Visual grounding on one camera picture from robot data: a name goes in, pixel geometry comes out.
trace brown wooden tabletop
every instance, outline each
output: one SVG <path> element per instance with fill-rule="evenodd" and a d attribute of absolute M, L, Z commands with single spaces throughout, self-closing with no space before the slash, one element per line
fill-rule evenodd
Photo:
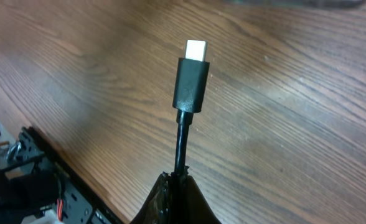
<path fill-rule="evenodd" d="M 177 59 L 209 43 L 187 165 L 223 223 L 366 223 L 366 5 L 0 1 L 0 122 L 125 221 L 173 170 Z"/>

